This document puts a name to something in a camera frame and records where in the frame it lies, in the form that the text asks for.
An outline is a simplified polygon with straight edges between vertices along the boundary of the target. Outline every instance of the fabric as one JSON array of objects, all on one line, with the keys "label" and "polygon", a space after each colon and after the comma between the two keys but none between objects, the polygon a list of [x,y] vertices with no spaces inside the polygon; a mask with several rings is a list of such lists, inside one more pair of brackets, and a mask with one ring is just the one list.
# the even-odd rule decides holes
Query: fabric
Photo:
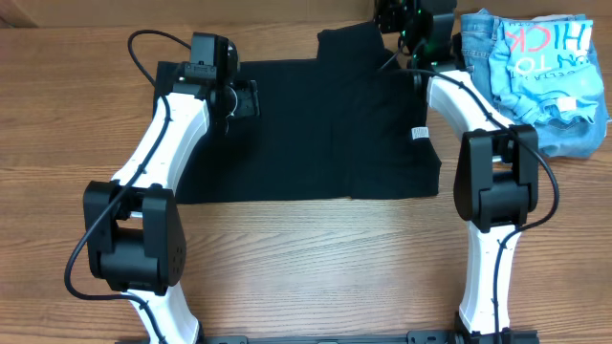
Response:
[{"label": "fabric", "polygon": [[426,107],[410,75],[378,72],[390,53],[376,26],[318,39],[315,60],[241,64],[238,78],[257,81],[261,118],[198,142],[180,204],[437,194],[440,161],[429,139],[410,137]]},{"label": "fabric", "polygon": [[[583,21],[586,20],[586,17],[584,15],[563,15],[557,17],[556,20],[562,22]],[[490,56],[495,44],[500,39],[505,39],[499,34],[499,28],[504,21],[533,25],[532,21],[512,21],[493,16],[486,10],[481,10],[475,14],[463,15],[461,17],[463,36],[462,53],[466,60],[466,64],[473,70],[472,81],[478,91],[480,91],[489,103],[502,115],[518,121],[514,118],[515,113],[509,112],[507,108],[501,106],[500,98],[495,97],[492,92]],[[597,51],[592,42],[590,42],[589,45],[590,47],[586,53],[586,58],[601,77]],[[526,46],[526,48],[534,49],[538,47]],[[504,68],[504,71],[508,73],[508,75],[510,74],[506,68]],[[588,158],[595,152],[606,136],[607,122],[609,121],[604,94],[600,94],[596,97],[596,102],[598,106],[595,110],[595,115],[592,117],[593,123],[582,118],[572,120],[571,122],[564,122],[562,118],[552,118],[546,123],[534,122],[533,126],[538,133],[540,151],[549,157],[566,156],[575,158]]]},{"label": "fabric", "polygon": [[556,118],[595,123],[603,81],[586,57],[592,20],[502,20],[489,57],[500,109],[527,124]]}]

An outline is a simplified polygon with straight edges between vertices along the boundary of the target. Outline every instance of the white tag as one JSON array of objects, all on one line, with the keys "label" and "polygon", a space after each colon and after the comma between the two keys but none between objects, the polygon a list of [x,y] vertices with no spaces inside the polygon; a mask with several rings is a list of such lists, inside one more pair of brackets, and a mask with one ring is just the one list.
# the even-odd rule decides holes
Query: white tag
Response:
[{"label": "white tag", "polygon": [[575,111],[578,107],[574,97],[560,97],[557,98],[557,108],[560,112],[566,112]]},{"label": "white tag", "polygon": [[416,127],[412,128],[412,139],[429,139],[429,128],[427,127]]}]

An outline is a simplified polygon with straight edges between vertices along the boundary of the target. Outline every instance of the black cloth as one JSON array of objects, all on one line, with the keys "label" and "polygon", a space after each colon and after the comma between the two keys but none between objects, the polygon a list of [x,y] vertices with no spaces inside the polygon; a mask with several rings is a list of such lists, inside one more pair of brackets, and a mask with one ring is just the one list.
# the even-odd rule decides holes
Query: black cloth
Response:
[{"label": "black cloth", "polygon": [[426,106],[411,75],[378,68],[389,58],[372,23],[318,35],[315,60],[247,62],[261,118],[198,142],[179,182],[180,204],[352,197],[403,199],[438,193],[438,160]]}]

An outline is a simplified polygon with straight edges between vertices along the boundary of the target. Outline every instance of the blue t-shirt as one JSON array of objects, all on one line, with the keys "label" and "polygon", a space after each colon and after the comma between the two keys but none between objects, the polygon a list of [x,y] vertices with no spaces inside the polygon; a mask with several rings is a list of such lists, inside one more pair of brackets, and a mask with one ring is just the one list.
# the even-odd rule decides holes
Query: blue t-shirt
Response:
[{"label": "blue t-shirt", "polygon": [[603,80],[587,57],[592,20],[502,21],[489,64],[495,100],[524,123],[595,122]]}]

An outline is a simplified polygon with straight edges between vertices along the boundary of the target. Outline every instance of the wooden table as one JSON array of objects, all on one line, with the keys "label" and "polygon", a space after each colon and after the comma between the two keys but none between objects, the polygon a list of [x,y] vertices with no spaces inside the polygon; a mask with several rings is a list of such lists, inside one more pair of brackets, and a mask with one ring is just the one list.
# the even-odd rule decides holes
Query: wooden table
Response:
[{"label": "wooden table", "polygon": [[[612,103],[612,22],[595,41]],[[161,27],[230,37],[243,60],[315,57],[317,32],[352,23]],[[127,302],[86,303],[65,289],[83,234],[81,197],[131,155],[151,118],[152,88],[125,41],[135,28],[0,31],[0,342],[113,343],[144,336]],[[388,37],[389,47],[395,39]],[[136,53],[188,59],[162,37]],[[429,127],[440,195],[405,201],[180,206],[188,260],[183,287],[208,335],[251,337],[449,329],[468,254],[452,183],[459,143],[439,115]],[[562,201],[521,239],[511,286],[516,329],[544,343],[609,343],[612,335],[612,142],[587,161],[554,160]],[[551,187],[540,173],[540,202]],[[109,292],[80,257],[76,287]]]}]

